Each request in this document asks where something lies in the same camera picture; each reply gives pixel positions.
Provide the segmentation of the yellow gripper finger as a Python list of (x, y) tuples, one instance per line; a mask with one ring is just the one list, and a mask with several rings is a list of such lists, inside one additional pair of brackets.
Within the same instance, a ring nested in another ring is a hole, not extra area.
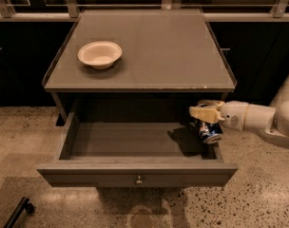
[(189, 114), (195, 119), (210, 124), (216, 124), (218, 122), (224, 121), (224, 117), (220, 113), (219, 109), (215, 106), (190, 106)]
[(224, 101), (218, 101), (218, 100), (199, 100), (198, 105), (206, 106), (206, 107), (215, 107), (216, 109), (219, 109), (224, 105)]

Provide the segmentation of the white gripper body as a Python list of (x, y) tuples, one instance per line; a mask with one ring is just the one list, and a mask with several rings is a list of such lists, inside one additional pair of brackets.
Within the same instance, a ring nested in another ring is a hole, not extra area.
[(220, 108), (220, 113), (223, 117), (221, 126), (228, 129), (243, 131), (248, 106), (249, 103), (238, 101), (224, 103)]

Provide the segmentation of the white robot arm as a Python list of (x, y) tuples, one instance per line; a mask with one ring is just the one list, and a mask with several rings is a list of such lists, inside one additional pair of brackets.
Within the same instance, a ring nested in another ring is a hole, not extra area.
[(205, 124), (252, 132), (267, 143), (289, 149), (289, 75), (268, 106), (200, 100), (189, 107), (189, 114)]

